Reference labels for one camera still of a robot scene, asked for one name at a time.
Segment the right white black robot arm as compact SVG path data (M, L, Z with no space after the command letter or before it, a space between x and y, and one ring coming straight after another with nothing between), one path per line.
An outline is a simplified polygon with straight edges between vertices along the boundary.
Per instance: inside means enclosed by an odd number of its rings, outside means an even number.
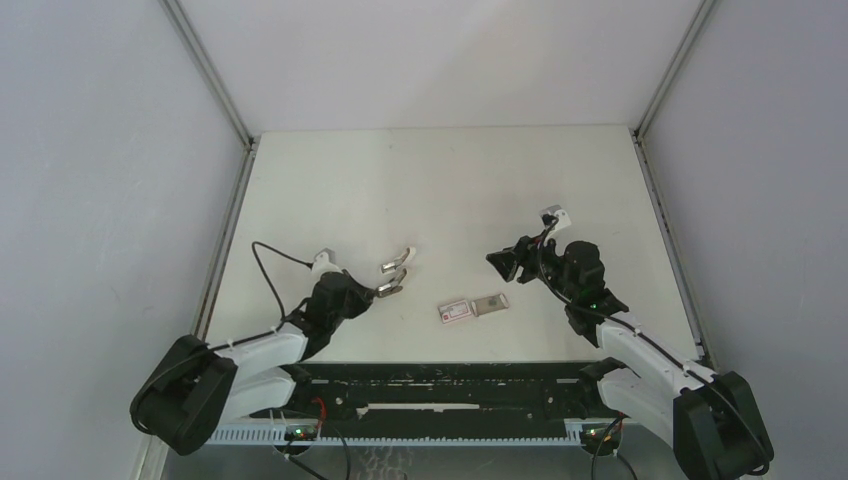
M767 474L775 453L750 384L654 338L607 287L597 245L555 247L546 234L524 236L486 260L506 282L541 281L573 331L605 353L580 372L582 410L636 421L672 449L689 479Z

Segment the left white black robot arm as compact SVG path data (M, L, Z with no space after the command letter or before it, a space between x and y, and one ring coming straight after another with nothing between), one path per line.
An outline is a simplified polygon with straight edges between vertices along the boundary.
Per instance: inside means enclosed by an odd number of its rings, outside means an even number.
M365 313L375 298L374 289L345 270L324 273L312 293L266 332L217 347L194 335L178 338L131 401L131 422L188 455L222 422L270 408L290 417L305 414L313 392L286 366L324 349L339 326Z

